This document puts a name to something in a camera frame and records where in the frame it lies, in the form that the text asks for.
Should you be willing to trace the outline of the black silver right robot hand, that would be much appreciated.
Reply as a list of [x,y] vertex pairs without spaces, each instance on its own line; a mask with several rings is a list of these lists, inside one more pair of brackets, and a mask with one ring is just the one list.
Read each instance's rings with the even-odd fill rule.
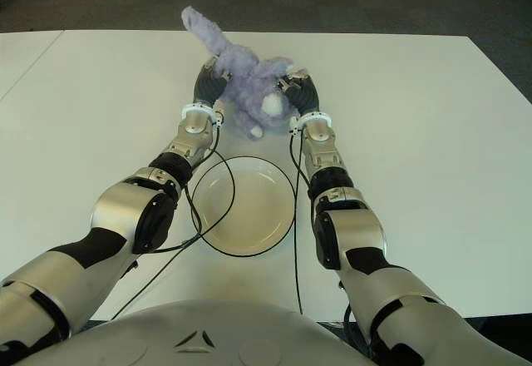
[[277,86],[300,116],[319,111],[318,91],[306,70],[280,77]]

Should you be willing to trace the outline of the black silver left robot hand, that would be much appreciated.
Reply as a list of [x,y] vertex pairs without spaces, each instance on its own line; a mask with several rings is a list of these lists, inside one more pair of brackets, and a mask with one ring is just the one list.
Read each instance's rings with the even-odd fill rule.
[[232,75],[223,70],[218,74],[215,70],[217,57],[211,57],[200,69],[195,81],[193,103],[212,107],[222,96]]

